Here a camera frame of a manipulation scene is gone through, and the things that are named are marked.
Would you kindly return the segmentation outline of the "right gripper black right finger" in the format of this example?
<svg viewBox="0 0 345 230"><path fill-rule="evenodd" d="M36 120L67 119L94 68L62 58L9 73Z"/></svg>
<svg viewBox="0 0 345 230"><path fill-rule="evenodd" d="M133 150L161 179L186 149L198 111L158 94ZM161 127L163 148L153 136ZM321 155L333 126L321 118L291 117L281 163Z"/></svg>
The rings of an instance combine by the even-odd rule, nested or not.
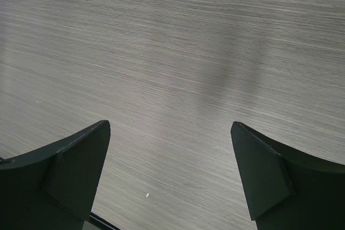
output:
<svg viewBox="0 0 345 230"><path fill-rule="evenodd" d="M344 165L275 141L241 122L231 138L257 229L344 229Z"/></svg>

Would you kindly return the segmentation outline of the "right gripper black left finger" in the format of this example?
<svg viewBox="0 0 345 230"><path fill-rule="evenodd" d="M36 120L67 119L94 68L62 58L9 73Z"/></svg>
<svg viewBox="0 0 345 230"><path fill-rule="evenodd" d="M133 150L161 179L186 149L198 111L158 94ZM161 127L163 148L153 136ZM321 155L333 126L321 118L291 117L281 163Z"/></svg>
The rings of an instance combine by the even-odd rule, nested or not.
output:
<svg viewBox="0 0 345 230"><path fill-rule="evenodd" d="M82 229L111 137L107 120L1 159L1 229Z"/></svg>

